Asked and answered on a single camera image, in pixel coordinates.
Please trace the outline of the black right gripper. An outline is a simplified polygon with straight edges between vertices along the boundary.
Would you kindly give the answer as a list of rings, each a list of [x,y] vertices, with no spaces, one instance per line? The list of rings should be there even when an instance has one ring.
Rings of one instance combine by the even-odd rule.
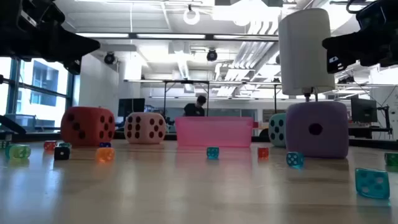
[[[375,0],[357,12],[356,19],[359,32],[322,41],[327,72],[343,71],[358,59],[367,67],[398,65],[398,0]]]

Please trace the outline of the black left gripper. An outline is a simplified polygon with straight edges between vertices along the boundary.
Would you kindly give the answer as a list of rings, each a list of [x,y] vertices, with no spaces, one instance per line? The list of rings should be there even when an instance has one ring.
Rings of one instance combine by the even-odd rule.
[[[66,31],[62,24],[65,15],[55,4],[55,0],[24,0],[24,12],[35,25],[30,30],[32,50],[42,58],[63,62],[64,68],[73,75],[81,72],[82,56],[100,48],[97,40]]]

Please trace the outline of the large red foam die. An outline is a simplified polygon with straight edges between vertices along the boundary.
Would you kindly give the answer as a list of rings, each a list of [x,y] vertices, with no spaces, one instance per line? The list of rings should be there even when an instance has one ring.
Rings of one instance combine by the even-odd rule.
[[[74,106],[62,117],[60,135],[73,146],[99,146],[111,142],[115,131],[115,118],[106,108]]]

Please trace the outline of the large purple foam die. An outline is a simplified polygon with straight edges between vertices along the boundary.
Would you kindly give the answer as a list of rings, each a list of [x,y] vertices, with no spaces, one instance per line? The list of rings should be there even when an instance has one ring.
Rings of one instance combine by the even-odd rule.
[[[344,159],[349,149],[346,105],[318,101],[289,106],[285,143],[288,151],[301,152],[305,157]]]

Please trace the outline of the small black die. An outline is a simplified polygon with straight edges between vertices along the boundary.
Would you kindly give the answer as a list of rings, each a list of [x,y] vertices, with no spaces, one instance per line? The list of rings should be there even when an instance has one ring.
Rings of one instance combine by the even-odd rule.
[[[57,146],[54,149],[54,160],[64,161],[70,158],[70,148],[66,146]]]

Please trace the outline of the large teal foam die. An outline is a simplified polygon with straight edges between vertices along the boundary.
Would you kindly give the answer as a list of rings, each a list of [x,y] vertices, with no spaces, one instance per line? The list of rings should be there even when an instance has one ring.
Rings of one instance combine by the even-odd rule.
[[[286,114],[274,114],[269,119],[268,135],[270,142],[276,147],[285,147]]]

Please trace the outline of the large pink foam die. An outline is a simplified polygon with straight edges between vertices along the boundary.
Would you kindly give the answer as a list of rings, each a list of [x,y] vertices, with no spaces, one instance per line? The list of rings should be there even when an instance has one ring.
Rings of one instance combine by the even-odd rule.
[[[124,136],[130,144],[160,144],[166,135],[166,122],[159,113],[133,112],[124,125]]]

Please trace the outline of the small yellow-green translucent die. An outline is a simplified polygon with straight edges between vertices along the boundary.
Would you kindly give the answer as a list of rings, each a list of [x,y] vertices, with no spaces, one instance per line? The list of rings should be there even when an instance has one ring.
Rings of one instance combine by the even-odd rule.
[[[7,155],[10,159],[28,159],[30,154],[31,148],[28,145],[10,145],[7,150]]]

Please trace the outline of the white shade table lamp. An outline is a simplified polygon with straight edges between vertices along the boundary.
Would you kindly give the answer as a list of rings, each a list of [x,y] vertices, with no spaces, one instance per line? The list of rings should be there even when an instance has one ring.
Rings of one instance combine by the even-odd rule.
[[[335,78],[328,74],[326,49],[322,42],[330,37],[326,10],[305,9],[279,22],[279,57],[282,93],[310,96],[335,89]]]

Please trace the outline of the black computer monitor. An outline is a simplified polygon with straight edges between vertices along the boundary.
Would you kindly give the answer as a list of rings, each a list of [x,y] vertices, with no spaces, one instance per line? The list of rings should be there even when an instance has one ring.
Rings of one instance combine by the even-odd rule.
[[[144,98],[127,98],[120,99],[118,106],[118,117],[125,118],[133,112],[144,112]]]
[[[360,98],[351,99],[351,117],[354,122],[377,122],[377,104],[374,100]]]

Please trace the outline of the background office desk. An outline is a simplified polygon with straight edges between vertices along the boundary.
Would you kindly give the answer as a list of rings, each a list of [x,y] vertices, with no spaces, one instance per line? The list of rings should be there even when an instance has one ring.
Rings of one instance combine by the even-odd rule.
[[[348,128],[350,136],[356,138],[371,139],[373,132],[392,134],[392,128],[378,128],[378,127],[351,127]]]

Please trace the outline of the small orange translucent die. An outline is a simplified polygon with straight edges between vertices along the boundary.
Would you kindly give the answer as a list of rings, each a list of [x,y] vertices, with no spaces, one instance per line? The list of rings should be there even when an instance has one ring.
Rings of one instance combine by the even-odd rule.
[[[112,147],[97,148],[95,159],[97,162],[110,162],[115,157],[115,150]]]

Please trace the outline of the person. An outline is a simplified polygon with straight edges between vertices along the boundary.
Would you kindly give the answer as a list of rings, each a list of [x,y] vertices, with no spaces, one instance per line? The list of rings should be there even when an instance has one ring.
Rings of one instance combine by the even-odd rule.
[[[206,103],[206,98],[203,95],[198,96],[195,103],[188,103],[183,108],[184,116],[204,116],[205,110],[203,105]]]

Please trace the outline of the pink translucent plastic bin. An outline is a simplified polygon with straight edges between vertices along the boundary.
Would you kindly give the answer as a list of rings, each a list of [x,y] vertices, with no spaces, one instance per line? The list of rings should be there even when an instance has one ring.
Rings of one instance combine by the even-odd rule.
[[[192,116],[175,119],[179,146],[249,147],[254,120],[237,116]]]

